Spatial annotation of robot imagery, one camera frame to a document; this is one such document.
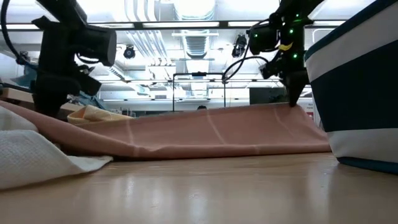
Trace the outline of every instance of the white textured towel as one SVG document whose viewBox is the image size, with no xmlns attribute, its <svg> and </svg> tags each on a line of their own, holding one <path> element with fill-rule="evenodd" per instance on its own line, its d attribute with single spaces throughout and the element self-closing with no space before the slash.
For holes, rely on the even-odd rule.
<svg viewBox="0 0 398 224">
<path fill-rule="evenodd" d="M 0 189 L 98 170 L 111 160 L 67 156 L 31 122 L 0 106 Z"/>
</svg>

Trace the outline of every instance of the towel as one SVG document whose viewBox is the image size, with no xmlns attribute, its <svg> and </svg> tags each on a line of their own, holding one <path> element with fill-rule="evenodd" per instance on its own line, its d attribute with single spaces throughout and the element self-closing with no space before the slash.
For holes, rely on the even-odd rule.
<svg viewBox="0 0 398 224">
<path fill-rule="evenodd" d="M 0 106 L 0 189 L 91 172 L 111 159 L 67 156 L 30 121 Z"/>
<path fill-rule="evenodd" d="M 77 155 L 193 159 L 330 152 L 325 132 L 301 107 L 253 105 L 74 126 L 0 101 L 39 133 Z"/>
<path fill-rule="evenodd" d="M 132 117 L 112 113 L 91 105 L 87 105 L 84 108 L 68 115 L 68 122 L 71 124 L 85 124 L 98 121 L 117 121 L 124 119 L 132 119 Z"/>
</svg>

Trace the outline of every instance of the wooden board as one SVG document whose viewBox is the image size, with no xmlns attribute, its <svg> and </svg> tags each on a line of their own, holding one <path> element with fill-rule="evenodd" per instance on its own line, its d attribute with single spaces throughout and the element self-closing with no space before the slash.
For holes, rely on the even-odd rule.
<svg viewBox="0 0 398 224">
<path fill-rule="evenodd" d="M 13 88 L 3 88 L 2 95 L 0 95 L 0 98 L 20 100 L 23 102 L 33 103 L 32 94 L 20 90 L 15 90 Z M 71 103 L 65 103 L 64 105 L 61 106 L 61 109 L 71 112 L 78 111 L 82 108 L 83 106 L 74 105 Z"/>
<path fill-rule="evenodd" d="M 19 223 L 396 223 L 398 176 L 331 154 L 112 163 L 90 175 L 0 192 Z"/>
</svg>

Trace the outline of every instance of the pink cloth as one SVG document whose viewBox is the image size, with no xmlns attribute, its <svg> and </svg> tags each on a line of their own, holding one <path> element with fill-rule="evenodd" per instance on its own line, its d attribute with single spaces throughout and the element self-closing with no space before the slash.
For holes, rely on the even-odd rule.
<svg viewBox="0 0 398 224">
<path fill-rule="evenodd" d="M 0 101 L 64 151 L 140 159 L 330 152 L 326 133 L 299 106 L 245 106 L 74 126 Z"/>
</svg>

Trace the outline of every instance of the yellow cloth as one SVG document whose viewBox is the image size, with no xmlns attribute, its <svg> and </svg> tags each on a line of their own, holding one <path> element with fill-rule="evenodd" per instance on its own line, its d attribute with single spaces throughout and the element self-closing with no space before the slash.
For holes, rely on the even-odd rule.
<svg viewBox="0 0 398 224">
<path fill-rule="evenodd" d="M 133 118 L 130 116 L 102 110 L 91 105 L 87 105 L 84 108 L 68 115 L 68 122 L 75 125 L 98 121 L 118 121 L 122 119 Z"/>
</svg>

